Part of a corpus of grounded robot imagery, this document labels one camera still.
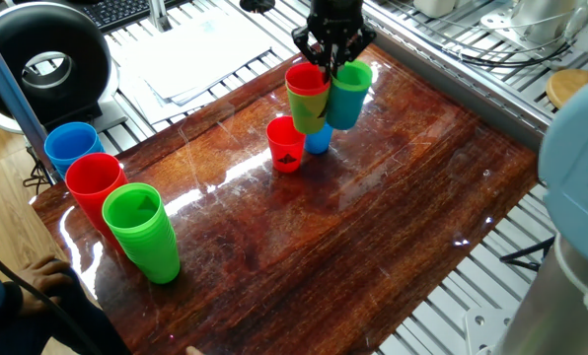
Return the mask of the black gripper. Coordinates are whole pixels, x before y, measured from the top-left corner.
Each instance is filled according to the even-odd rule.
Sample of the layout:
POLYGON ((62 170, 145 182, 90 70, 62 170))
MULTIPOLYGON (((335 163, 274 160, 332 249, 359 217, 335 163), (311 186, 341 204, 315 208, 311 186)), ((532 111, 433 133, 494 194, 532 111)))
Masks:
POLYGON ((356 59, 376 38, 376 32, 363 25, 362 6, 362 0, 312 0, 308 27, 291 32, 294 44, 319 67, 324 82, 331 75, 337 77, 338 70, 356 59), (312 34, 318 40, 316 44, 310 44, 312 34), (322 41, 331 41, 331 51, 322 41))

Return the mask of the person's left hand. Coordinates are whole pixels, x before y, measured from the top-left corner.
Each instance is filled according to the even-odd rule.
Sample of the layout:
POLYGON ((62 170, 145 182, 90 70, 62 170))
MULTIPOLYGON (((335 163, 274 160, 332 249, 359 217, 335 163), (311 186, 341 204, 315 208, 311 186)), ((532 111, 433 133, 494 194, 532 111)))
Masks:
MULTIPOLYGON (((22 280, 45 294, 53 287, 73 282, 72 278, 65 274, 69 268, 69 262, 49 254, 24 266, 18 275, 22 280)), ((46 309, 46 305, 31 292, 22 289, 22 295, 22 305, 19 311, 21 317, 32 316, 46 309)))

